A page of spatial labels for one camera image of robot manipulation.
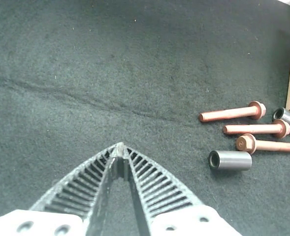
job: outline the mounting hole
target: mounting hole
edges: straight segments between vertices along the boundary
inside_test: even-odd
[[[207,218],[205,218],[205,217],[201,217],[201,218],[199,219],[199,221],[200,221],[200,222],[208,222],[209,219],[207,219]]]
[[[166,231],[174,231],[175,230],[175,227],[174,226],[170,226],[168,228],[165,229]]]
[[[26,231],[28,231],[29,229],[31,229],[32,225],[33,225],[33,222],[32,222],[32,221],[27,221],[27,222],[21,224],[21,225],[17,228],[17,232],[18,232],[18,233],[26,232]]]
[[[219,167],[219,156],[218,156],[218,153],[216,152],[213,152],[210,154],[209,156],[209,165],[211,168],[218,168]]]
[[[69,232],[70,226],[69,225],[62,225],[55,230],[55,236],[64,236],[67,235]]]
[[[281,119],[283,117],[284,114],[284,109],[279,108],[275,111],[274,113],[274,119]]]

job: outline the spacer hole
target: spacer hole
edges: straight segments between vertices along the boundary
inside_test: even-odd
[[[175,230],[175,227],[174,226],[171,226],[171,227],[168,227],[165,229],[166,231],[174,231]]]
[[[28,231],[29,229],[31,229],[32,225],[33,225],[33,222],[32,221],[27,221],[27,222],[21,224],[17,228],[17,232],[18,233],[24,233],[24,232]]]
[[[284,114],[284,109],[278,109],[274,113],[274,119],[281,119]]]
[[[70,229],[69,225],[62,225],[58,229],[55,230],[54,235],[55,236],[64,236],[68,233],[69,229]]]
[[[219,157],[216,152],[210,156],[209,163],[213,168],[217,168],[219,166]]]
[[[200,222],[208,222],[209,220],[208,220],[207,218],[205,218],[205,217],[201,217],[201,218],[199,219],[199,221],[200,221]]]

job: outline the dark gray carpet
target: dark gray carpet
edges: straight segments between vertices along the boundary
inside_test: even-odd
[[[224,124],[271,122],[289,72],[290,7],[275,0],[0,0],[0,215],[123,141],[243,235],[290,235],[290,153],[258,151],[243,173],[207,163],[234,150]],[[251,100],[259,121],[197,120]],[[128,186],[113,188],[104,235],[137,235]]]

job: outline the copper bolt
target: copper bolt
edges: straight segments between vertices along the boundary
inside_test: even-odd
[[[256,150],[265,151],[290,151],[290,143],[256,140],[252,134],[244,134],[237,138],[235,145],[239,151],[247,151],[249,154]]]
[[[266,113],[264,104],[252,101],[248,107],[229,109],[223,111],[204,112],[199,114],[198,118],[201,122],[209,122],[221,119],[231,119],[237,117],[251,117],[260,119]]]
[[[282,119],[276,119],[273,124],[225,125],[223,132],[225,134],[274,134],[282,139],[290,134],[290,125]]]

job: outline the threaded bolt shaft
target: threaded bolt shaft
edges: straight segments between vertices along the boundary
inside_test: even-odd
[[[199,114],[198,118],[201,122],[209,122],[221,119],[231,119],[238,117],[249,117],[260,119],[266,113],[264,104],[252,101],[248,107],[235,108],[222,111],[204,112]]]

